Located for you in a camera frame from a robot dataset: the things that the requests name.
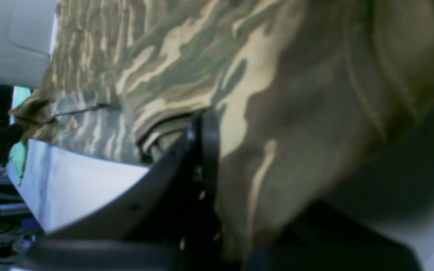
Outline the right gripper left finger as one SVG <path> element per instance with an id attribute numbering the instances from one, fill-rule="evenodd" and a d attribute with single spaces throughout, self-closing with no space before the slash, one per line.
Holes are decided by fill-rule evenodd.
<path id="1" fill-rule="evenodd" d="M 48 236 L 50 240 L 165 240 L 213 234 L 219 167 L 219 124 L 208 108 L 124 194 Z"/>

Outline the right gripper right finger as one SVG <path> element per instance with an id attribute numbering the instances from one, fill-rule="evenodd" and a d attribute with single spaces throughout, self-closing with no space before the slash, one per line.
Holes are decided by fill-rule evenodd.
<path id="1" fill-rule="evenodd" d="M 252 252 L 249 271 L 419 271 L 407 246 L 325 202 L 312 204 L 272 244 Z"/>

